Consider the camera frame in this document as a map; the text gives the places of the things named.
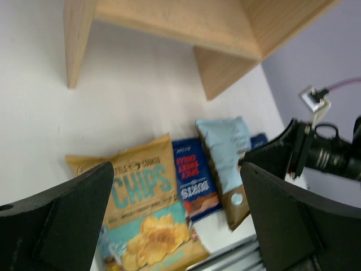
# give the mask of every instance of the black camera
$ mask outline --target black camera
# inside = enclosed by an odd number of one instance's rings
[[[321,135],[323,128],[331,128],[334,135]],[[293,119],[277,138],[260,148],[249,151],[240,165],[251,162],[279,178],[289,173],[301,175],[304,167],[361,181],[361,117],[354,126],[352,143],[340,138],[338,129],[330,123],[312,128],[310,123]]]

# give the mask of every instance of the yellow chips bag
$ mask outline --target yellow chips bag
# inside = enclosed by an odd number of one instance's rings
[[[76,175],[111,161],[115,177],[98,248],[106,271],[184,270],[208,256],[177,198],[169,135],[111,158],[66,156]]]

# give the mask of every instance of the purple wall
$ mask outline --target purple wall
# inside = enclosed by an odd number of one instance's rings
[[[361,76],[361,1],[342,1],[265,60],[263,69],[284,124],[292,117],[308,120],[310,114],[298,98],[302,89]],[[354,121],[361,115],[361,85],[336,90],[329,98],[332,107],[323,121],[336,124],[340,136],[351,140]],[[361,207],[360,183],[311,170],[305,177],[312,191]]]

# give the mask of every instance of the snack bag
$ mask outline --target snack bag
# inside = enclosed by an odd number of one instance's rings
[[[185,270],[208,253],[190,238],[169,135],[112,158],[66,156],[79,175],[111,161],[115,177],[98,248],[106,271]]]
[[[250,134],[242,117],[197,120],[196,127],[210,155],[211,169],[227,222],[235,230],[249,214],[238,161],[250,150]]]
[[[199,138],[173,141],[178,195],[196,222],[222,209]]]
[[[259,148],[262,145],[268,143],[268,139],[265,133],[259,133],[257,135],[255,135],[254,137],[250,138],[250,143],[252,146],[252,150],[254,148]]]

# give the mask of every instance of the wooden board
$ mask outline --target wooden board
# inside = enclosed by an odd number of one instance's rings
[[[200,47],[194,48],[207,100],[220,95],[249,72],[258,61]]]
[[[263,58],[272,54],[340,0],[239,0]]]
[[[96,0],[65,0],[64,38],[68,88],[77,85],[95,13]]]
[[[246,58],[261,57],[239,0],[98,0],[95,18]]]

